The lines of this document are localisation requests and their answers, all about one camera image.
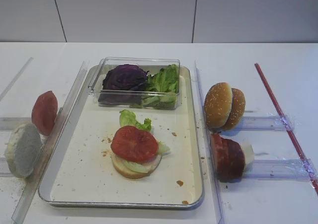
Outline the clear right lower track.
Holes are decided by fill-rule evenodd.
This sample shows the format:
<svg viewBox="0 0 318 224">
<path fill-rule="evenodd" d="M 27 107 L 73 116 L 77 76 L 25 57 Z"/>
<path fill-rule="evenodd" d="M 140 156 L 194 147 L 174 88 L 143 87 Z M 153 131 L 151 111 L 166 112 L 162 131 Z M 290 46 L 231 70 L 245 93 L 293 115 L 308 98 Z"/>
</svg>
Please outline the clear right lower track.
<svg viewBox="0 0 318 224">
<path fill-rule="evenodd" d="M 310 159 L 255 160 L 243 173 L 245 179 L 317 181 Z"/>
</svg>

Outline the red meat patty slices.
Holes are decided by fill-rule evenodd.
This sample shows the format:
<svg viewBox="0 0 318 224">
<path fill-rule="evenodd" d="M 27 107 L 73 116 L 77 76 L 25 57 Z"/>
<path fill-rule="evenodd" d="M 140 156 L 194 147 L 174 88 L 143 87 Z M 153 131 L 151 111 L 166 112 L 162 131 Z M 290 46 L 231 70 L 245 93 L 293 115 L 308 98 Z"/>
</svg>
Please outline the red meat patty slices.
<svg viewBox="0 0 318 224">
<path fill-rule="evenodd" d="M 211 149 L 217 179 L 221 182 L 240 180 L 245 168 L 245 155 L 239 143 L 212 134 Z"/>
</svg>

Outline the red straw rod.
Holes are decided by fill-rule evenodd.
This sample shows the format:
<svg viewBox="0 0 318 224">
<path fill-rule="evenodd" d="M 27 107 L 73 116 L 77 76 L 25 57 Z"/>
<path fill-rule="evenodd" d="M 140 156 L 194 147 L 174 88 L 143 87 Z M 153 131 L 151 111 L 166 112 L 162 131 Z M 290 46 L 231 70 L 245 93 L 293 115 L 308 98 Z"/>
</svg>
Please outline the red straw rod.
<svg viewBox="0 0 318 224">
<path fill-rule="evenodd" d="M 287 131 L 287 134 L 288 134 L 300 160 L 303 162 L 304 167 L 306 168 L 306 171 L 310 177 L 313 188 L 315 189 L 316 193 L 318 193 L 318 180 L 317 180 L 317 178 L 315 178 L 315 172 L 314 172 L 313 168 L 310 167 L 309 161 L 308 161 L 305 153 L 303 152 L 303 150 L 302 150 L 302 148 L 301 148 L 301 146 L 300 146 L 300 144 L 299 144 L 299 142 L 298 142 L 298 140 L 297 140 L 297 138 L 296 138 L 296 136 L 291 128 L 290 122 L 288 122 L 287 117 L 285 116 L 284 112 L 282 111 L 269 83 L 267 82 L 267 79 L 265 78 L 265 75 L 263 74 L 263 72 L 261 70 L 260 65 L 258 63 L 255 63 L 254 66 L 255 66 L 255 68 L 256 68 L 256 70 L 257 70 L 257 72 L 258 72 L 258 74 L 263 82 L 263 85 L 264 85 L 264 87 L 265 87 L 265 89 L 266 89 L 266 91 L 267 91 L 267 93 L 268 93 L 268 95 L 269 95 L 285 129 L 286 129 L 286 131 Z"/>
</svg>

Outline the upright bun half left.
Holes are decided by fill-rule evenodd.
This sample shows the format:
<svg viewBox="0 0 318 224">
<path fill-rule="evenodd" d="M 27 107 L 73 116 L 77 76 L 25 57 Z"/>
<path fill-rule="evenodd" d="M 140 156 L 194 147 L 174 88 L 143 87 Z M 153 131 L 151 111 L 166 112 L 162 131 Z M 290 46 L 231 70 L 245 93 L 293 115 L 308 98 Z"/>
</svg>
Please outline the upright bun half left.
<svg viewBox="0 0 318 224">
<path fill-rule="evenodd" d="M 41 146 L 40 134 L 31 122 L 18 126 L 11 133 L 4 156 L 15 177 L 26 178 L 33 172 Z"/>
</svg>

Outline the bottom bun on tray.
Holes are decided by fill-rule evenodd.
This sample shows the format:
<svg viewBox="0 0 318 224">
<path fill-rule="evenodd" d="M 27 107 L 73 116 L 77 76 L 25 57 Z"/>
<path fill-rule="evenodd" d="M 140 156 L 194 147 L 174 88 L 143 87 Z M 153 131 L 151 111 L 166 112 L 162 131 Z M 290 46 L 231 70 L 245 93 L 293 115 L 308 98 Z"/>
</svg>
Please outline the bottom bun on tray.
<svg viewBox="0 0 318 224">
<path fill-rule="evenodd" d="M 111 155 L 111 160 L 116 171 L 120 173 L 122 176 L 126 178 L 130 178 L 130 179 L 138 179 L 138 178 L 149 176 L 155 170 L 154 169 L 150 173 L 138 173 L 138 172 L 131 171 L 124 166 L 124 164 L 122 163 L 121 157 L 119 157 L 118 155 L 114 153 Z"/>
</svg>

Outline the green lettuce in container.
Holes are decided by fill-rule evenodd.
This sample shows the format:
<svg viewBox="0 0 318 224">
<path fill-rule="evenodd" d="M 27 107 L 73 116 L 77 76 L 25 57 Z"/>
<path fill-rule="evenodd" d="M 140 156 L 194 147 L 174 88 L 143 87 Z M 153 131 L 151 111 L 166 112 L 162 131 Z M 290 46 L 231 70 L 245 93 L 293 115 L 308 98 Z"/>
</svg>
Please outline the green lettuce in container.
<svg viewBox="0 0 318 224">
<path fill-rule="evenodd" d="M 155 75 L 148 75 L 144 91 L 173 93 L 173 95 L 142 96 L 141 101 L 130 105 L 131 108 L 174 109 L 179 92 L 179 67 L 171 64 L 161 68 Z"/>
</svg>

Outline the clear plastic container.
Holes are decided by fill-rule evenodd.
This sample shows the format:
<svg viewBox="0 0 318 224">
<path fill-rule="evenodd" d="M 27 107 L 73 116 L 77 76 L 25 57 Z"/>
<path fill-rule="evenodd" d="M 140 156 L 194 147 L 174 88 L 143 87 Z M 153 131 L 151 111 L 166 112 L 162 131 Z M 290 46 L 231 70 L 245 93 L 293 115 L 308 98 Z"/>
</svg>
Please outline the clear plastic container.
<svg viewBox="0 0 318 224">
<path fill-rule="evenodd" d="M 119 65 L 130 64 L 137 65 L 139 68 L 143 69 L 148 73 L 148 75 L 155 75 L 160 71 L 161 68 L 165 68 L 168 65 L 176 64 L 179 67 L 180 74 L 180 61 L 179 60 L 169 60 L 169 59 L 145 59 L 145 58 L 120 58 L 120 57 L 107 57 L 103 62 L 97 66 L 96 72 L 89 84 L 90 93 L 94 96 L 94 101 L 100 106 L 122 106 L 130 107 L 130 104 L 119 104 L 119 105 L 104 105 L 98 102 L 99 96 L 102 93 L 106 94 L 130 94 L 139 96 L 149 96 L 149 95 L 173 95 L 173 93 L 159 93 L 159 92 L 146 92 L 146 91 L 115 91 L 115 90 L 104 90 L 102 82 L 105 79 L 107 73 L 116 68 Z"/>
</svg>

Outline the metal baking tray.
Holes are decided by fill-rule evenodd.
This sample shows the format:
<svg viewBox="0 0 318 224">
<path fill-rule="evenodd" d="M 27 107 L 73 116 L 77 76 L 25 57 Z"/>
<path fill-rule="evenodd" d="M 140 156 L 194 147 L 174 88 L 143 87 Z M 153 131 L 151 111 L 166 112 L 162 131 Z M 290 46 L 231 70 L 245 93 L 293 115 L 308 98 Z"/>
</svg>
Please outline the metal baking tray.
<svg viewBox="0 0 318 224">
<path fill-rule="evenodd" d="M 180 68 L 174 110 L 136 109 L 149 118 L 153 136 L 170 151 L 147 177 L 129 179 L 111 161 L 111 141 L 119 129 L 120 107 L 101 107 L 89 93 L 90 69 L 40 183 L 41 199 L 54 206 L 187 209 L 203 197 L 190 72 Z"/>
</svg>

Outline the lettuce and onion layer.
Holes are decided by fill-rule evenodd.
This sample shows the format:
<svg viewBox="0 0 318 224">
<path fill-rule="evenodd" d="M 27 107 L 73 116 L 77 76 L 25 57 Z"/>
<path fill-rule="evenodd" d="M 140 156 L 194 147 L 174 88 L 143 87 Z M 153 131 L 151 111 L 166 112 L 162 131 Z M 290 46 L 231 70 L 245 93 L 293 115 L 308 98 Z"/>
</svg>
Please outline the lettuce and onion layer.
<svg viewBox="0 0 318 224">
<path fill-rule="evenodd" d="M 138 172 L 138 173 L 150 173 L 159 165 L 162 155 L 167 154 L 170 152 L 170 148 L 165 145 L 163 142 L 159 142 L 159 149 L 155 156 L 148 161 L 143 161 L 141 163 L 127 161 L 121 158 L 122 163 L 126 168 L 131 171 Z"/>
</svg>

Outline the sesame bun rear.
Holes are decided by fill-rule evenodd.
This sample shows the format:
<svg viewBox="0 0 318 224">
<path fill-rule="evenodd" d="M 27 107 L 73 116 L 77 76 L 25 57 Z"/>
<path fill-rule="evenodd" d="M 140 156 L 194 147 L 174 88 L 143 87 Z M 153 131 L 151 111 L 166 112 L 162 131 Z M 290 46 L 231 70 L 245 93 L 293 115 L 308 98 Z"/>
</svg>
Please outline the sesame bun rear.
<svg viewBox="0 0 318 224">
<path fill-rule="evenodd" d="M 244 93 L 237 88 L 232 88 L 232 93 L 232 108 L 226 123 L 221 127 L 225 131 L 233 129 L 239 123 L 245 111 Z"/>
</svg>

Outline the lettuce leaf on tray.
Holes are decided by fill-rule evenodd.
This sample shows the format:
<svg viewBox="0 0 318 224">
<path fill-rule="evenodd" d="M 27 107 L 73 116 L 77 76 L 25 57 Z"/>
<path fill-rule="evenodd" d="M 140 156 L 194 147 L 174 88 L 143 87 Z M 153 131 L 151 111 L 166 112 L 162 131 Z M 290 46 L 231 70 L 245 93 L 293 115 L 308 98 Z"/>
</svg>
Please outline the lettuce leaf on tray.
<svg viewBox="0 0 318 224">
<path fill-rule="evenodd" d="M 140 123 L 137 121 L 136 115 L 134 112 L 130 111 L 130 110 L 121 110 L 120 112 L 120 117 L 119 117 L 119 123 L 121 127 L 124 126 L 134 126 L 140 130 L 144 130 L 144 131 L 148 131 L 150 132 L 152 129 L 151 126 L 151 119 L 146 118 L 144 120 L 144 123 Z"/>
</svg>

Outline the clear right long rail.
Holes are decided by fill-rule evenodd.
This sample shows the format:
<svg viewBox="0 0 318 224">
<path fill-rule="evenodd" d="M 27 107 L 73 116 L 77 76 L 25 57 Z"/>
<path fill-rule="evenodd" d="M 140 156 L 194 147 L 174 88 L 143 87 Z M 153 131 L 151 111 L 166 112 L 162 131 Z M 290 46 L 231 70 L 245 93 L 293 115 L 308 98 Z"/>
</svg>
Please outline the clear right long rail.
<svg viewBox="0 0 318 224">
<path fill-rule="evenodd" d="M 210 183 L 211 183 L 211 191 L 213 195 L 216 222 L 218 224 L 224 224 L 225 220 L 224 220 L 224 212 L 223 212 L 223 206 L 222 206 L 222 197 L 220 196 L 219 182 L 216 179 L 216 176 L 214 173 L 214 160 L 213 160 L 213 155 L 212 155 L 211 146 L 210 146 L 210 131 L 206 127 L 206 118 L 205 118 L 205 112 L 204 112 L 204 98 L 203 98 L 199 69 L 197 67 L 196 61 L 194 62 L 194 75 L 196 78 L 196 89 L 197 89 L 197 95 L 199 100 L 199 110 L 200 110 L 200 116 L 201 116 L 202 131 L 204 136 L 203 139 L 204 139 L 204 146 L 205 146 L 208 173 L 209 173 L 208 175 L 209 175 Z"/>
</svg>

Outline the clear right upper track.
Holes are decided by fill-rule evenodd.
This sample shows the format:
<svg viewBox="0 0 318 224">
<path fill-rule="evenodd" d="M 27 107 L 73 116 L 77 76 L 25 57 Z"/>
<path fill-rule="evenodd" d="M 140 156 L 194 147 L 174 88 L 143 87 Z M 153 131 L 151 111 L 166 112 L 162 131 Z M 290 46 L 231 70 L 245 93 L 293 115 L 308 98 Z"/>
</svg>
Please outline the clear right upper track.
<svg viewBox="0 0 318 224">
<path fill-rule="evenodd" d="M 294 123 L 287 116 L 243 116 L 234 130 L 293 131 Z"/>
</svg>

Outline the sesame bun front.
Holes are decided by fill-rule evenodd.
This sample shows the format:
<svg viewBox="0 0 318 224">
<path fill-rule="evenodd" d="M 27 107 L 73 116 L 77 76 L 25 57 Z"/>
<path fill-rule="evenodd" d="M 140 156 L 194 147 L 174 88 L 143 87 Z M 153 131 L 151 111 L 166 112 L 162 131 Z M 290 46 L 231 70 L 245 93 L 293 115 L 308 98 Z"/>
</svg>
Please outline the sesame bun front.
<svg viewBox="0 0 318 224">
<path fill-rule="evenodd" d="M 208 128 L 223 126 L 231 112 L 233 93 L 227 82 L 213 85 L 206 94 L 204 111 Z"/>
</svg>

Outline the sesame bun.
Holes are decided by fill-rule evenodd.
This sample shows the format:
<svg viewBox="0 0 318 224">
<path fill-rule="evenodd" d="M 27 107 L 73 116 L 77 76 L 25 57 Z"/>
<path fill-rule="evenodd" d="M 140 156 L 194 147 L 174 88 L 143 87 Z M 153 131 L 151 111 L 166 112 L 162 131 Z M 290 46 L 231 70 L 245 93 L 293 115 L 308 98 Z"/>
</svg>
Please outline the sesame bun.
<svg viewBox="0 0 318 224">
<path fill-rule="evenodd" d="M 208 128 L 223 126 L 231 112 L 233 93 L 227 82 L 213 85 L 206 94 L 204 111 Z"/>
<path fill-rule="evenodd" d="M 221 127 L 225 131 L 233 129 L 239 123 L 245 111 L 244 93 L 237 88 L 232 88 L 232 93 L 232 108 L 226 123 Z"/>
</svg>

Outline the white cheese slice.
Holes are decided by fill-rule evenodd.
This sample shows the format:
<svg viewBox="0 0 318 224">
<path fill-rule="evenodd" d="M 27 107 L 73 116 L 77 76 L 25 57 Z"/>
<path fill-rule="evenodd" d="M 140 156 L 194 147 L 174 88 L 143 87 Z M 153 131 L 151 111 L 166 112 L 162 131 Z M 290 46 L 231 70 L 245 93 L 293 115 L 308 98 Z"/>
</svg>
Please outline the white cheese slice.
<svg viewBox="0 0 318 224">
<path fill-rule="evenodd" d="M 245 159 L 245 165 L 244 165 L 244 172 L 249 171 L 254 163 L 254 151 L 252 148 L 251 143 L 245 141 L 241 145 L 241 149 L 244 154 L 244 159 Z"/>
</svg>

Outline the purple cabbage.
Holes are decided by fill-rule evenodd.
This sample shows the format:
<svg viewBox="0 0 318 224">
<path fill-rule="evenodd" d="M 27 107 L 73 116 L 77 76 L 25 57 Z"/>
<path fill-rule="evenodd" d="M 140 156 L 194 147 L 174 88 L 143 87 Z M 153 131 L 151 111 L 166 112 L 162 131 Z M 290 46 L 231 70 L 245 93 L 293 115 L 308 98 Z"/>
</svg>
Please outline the purple cabbage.
<svg viewBox="0 0 318 224">
<path fill-rule="evenodd" d="M 143 91 L 148 73 L 137 65 L 124 64 L 110 70 L 102 82 L 104 90 Z M 104 105 L 140 104 L 141 96 L 130 94 L 106 94 L 99 96 L 98 102 Z"/>
</svg>

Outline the upright tomato slice left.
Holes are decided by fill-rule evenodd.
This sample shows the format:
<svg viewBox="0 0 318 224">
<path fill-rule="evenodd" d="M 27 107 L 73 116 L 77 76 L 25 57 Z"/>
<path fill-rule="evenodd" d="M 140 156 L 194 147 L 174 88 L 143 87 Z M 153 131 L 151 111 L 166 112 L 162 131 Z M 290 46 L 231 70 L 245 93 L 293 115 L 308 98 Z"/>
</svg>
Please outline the upright tomato slice left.
<svg viewBox="0 0 318 224">
<path fill-rule="evenodd" d="M 57 117 L 58 101 L 55 94 L 49 90 L 41 94 L 32 109 L 31 120 L 39 133 L 49 136 Z"/>
</svg>

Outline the tomato slice on burger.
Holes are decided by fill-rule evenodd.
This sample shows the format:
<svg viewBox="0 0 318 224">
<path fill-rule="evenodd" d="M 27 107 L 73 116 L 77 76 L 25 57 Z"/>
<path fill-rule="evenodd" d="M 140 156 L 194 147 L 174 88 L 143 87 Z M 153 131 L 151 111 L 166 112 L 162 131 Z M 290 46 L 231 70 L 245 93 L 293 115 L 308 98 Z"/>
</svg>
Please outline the tomato slice on burger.
<svg viewBox="0 0 318 224">
<path fill-rule="evenodd" d="M 157 154 L 159 144 L 150 132 L 134 126 L 123 126 L 115 133 L 111 149 L 127 161 L 141 163 Z"/>
</svg>

